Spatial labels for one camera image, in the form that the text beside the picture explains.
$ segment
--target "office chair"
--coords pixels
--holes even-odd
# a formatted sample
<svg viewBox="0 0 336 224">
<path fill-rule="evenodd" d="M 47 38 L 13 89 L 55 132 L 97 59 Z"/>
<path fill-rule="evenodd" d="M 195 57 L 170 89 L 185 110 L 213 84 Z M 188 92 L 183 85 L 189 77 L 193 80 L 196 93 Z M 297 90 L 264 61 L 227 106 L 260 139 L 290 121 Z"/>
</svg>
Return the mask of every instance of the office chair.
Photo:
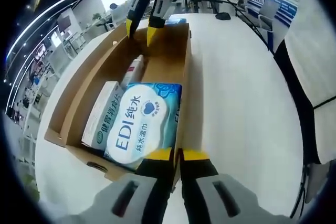
<svg viewBox="0 0 336 224">
<path fill-rule="evenodd" d="M 249 20 L 251 20 L 251 22 L 259 28 L 262 28 L 266 31 L 269 32 L 273 32 L 273 20 L 274 17 L 278 11 L 280 7 L 279 3 L 276 3 L 274 1 L 271 0 L 265 0 L 264 4 L 262 5 L 261 9 L 259 10 L 259 14 L 258 14 L 258 18 L 252 16 L 251 14 L 249 14 L 248 6 L 245 6 L 245 16 L 247 16 L 247 18 Z M 243 16 L 243 15 L 238 15 L 238 17 L 244 21 L 245 23 L 247 23 L 249 26 L 251 25 L 250 22 Z"/>
</svg>

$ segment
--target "white table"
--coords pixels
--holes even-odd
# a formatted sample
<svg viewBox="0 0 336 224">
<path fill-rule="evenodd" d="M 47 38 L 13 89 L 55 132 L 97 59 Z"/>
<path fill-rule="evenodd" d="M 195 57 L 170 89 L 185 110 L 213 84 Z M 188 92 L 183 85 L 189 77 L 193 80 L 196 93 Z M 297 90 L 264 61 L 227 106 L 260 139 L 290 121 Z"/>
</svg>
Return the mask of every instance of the white table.
<svg viewBox="0 0 336 224">
<path fill-rule="evenodd" d="M 232 175 L 252 190 L 264 209 L 290 215 L 301 181 L 302 137 L 294 102 L 271 53 L 238 18 L 173 17 L 186 18 L 192 31 L 190 121 L 184 147 L 206 151 L 218 172 Z M 143 20 L 140 27 L 147 24 Z M 103 36 L 95 39 L 97 45 Z M 44 140 L 57 100 L 88 50 L 92 49 L 79 53 L 55 87 L 37 138 L 38 189 L 68 214 L 90 207 L 95 194 L 111 183 L 66 149 Z M 179 182 L 164 223 L 187 223 L 183 202 Z"/>
</svg>

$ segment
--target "computer mouse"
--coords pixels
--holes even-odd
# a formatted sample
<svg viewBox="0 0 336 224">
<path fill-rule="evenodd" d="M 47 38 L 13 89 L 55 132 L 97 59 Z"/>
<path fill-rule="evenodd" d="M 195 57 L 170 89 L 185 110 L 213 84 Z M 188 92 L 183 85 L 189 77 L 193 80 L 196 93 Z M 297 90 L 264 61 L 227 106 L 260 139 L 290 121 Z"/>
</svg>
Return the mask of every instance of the computer mouse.
<svg viewBox="0 0 336 224">
<path fill-rule="evenodd" d="M 229 13 L 217 13 L 215 16 L 219 20 L 230 20 L 231 16 Z"/>
</svg>

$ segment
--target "open cardboard box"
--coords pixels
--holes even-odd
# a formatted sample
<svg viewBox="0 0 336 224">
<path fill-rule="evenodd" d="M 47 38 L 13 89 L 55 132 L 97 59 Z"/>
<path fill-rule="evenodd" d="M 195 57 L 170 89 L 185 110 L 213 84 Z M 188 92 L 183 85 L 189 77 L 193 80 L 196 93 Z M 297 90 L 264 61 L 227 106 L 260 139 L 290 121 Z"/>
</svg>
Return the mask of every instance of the open cardboard box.
<svg viewBox="0 0 336 224">
<path fill-rule="evenodd" d="M 147 47 L 147 29 L 140 29 L 129 39 L 125 26 L 118 27 L 87 60 L 70 80 L 54 111 L 45 139 L 65 147 L 85 164 L 105 173 L 111 181 L 130 171 L 102 158 L 102 153 L 85 147 L 81 138 L 93 105 L 107 81 L 122 81 L 129 65 L 144 55 L 144 74 L 141 82 L 179 83 L 182 85 L 180 117 L 177 128 L 175 158 L 183 141 L 187 110 L 188 67 L 191 56 L 188 24 L 165 26 Z M 119 41 L 112 46 L 112 39 Z"/>
</svg>

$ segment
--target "small bottle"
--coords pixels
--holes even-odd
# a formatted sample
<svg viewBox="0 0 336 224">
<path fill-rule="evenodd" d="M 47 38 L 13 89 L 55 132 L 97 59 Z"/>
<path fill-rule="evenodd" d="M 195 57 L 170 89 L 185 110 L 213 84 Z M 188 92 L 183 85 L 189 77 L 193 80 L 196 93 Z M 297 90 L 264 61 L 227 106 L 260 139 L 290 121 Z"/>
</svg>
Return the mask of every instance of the small bottle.
<svg viewBox="0 0 336 224">
<path fill-rule="evenodd" d="M 130 65 L 120 86 L 125 90 L 128 84 L 139 82 L 143 69 L 143 55 L 139 55 Z"/>
</svg>

